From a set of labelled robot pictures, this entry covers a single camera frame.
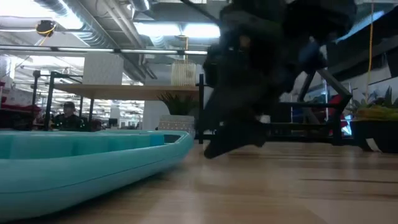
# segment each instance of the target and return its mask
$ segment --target blue object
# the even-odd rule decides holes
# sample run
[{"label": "blue object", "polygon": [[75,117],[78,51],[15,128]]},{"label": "blue object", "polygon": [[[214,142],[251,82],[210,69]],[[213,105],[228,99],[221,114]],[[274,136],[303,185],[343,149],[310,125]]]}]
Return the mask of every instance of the blue object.
[{"label": "blue object", "polygon": [[[164,135],[178,135],[172,144]],[[57,212],[180,162],[176,131],[0,132],[0,222]]]}]

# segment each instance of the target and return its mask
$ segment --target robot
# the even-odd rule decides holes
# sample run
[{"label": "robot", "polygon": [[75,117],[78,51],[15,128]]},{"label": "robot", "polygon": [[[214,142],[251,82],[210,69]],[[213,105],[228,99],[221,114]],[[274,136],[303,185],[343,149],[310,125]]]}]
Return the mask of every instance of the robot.
[{"label": "robot", "polygon": [[259,117],[292,91],[298,75],[327,66],[320,47],[345,35],[355,15],[354,0],[234,0],[225,6],[220,42],[209,47],[203,64],[214,90],[196,126],[217,129],[205,157],[261,147],[267,126]]}]

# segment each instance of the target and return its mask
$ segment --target man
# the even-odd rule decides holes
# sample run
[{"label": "man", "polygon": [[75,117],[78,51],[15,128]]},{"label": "man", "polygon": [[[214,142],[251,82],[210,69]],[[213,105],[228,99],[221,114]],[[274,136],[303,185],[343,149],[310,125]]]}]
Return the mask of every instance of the man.
[{"label": "man", "polygon": [[54,129],[61,131],[80,131],[85,127],[82,119],[75,115],[75,104],[66,102],[63,105],[63,114],[54,118]]}]

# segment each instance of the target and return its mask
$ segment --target potted plant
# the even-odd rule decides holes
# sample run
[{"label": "potted plant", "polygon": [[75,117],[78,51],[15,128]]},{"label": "potted plant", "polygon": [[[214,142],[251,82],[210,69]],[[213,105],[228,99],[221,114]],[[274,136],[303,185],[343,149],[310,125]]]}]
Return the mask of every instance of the potted plant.
[{"label": "potted plant", "polygon": [[398,99],[392,102],[389,87],[382,97],[372,102],[354,100],[349,108],[353,112],[351,130],[357,145],[364,151],[398,153]]},{"label": "potted plant", "polygon": [[164,93],[158,96],[169,109],[170,115],[162,115],[159,130],[186,131],[195,137],[195,117],[190,113],[198,108],[199,103],[193,96],[180,96]]}]

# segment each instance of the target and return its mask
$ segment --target wooden floor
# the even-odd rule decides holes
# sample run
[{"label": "wooden floor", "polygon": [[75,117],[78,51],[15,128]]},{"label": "wooden floor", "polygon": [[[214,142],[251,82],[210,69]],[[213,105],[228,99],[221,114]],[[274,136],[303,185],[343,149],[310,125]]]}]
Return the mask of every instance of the wooden floor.
[{"label": "wooden floor", "polygon": [[174,169],[65,212],[20,223],[398,223],[398,157],[267,143]]}]

